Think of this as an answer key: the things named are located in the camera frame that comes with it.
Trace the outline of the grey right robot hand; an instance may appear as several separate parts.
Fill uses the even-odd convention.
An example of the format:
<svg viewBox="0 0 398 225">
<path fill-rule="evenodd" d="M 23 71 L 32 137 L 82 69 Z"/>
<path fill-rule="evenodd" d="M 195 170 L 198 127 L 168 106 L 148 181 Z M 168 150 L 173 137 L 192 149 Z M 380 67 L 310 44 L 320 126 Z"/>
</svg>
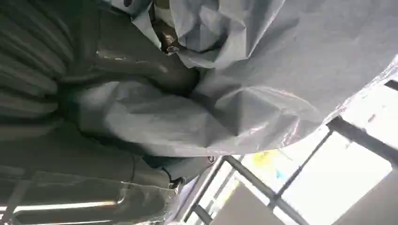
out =
<svg viewBox="0 0 398 225">
<path fill-rule="evenodd" d="M 209 161 L 151 153 L 150 104 L 198 80 L 110 4 L 1 1 L 1 224 L 164 224 Z"/>
</svg>

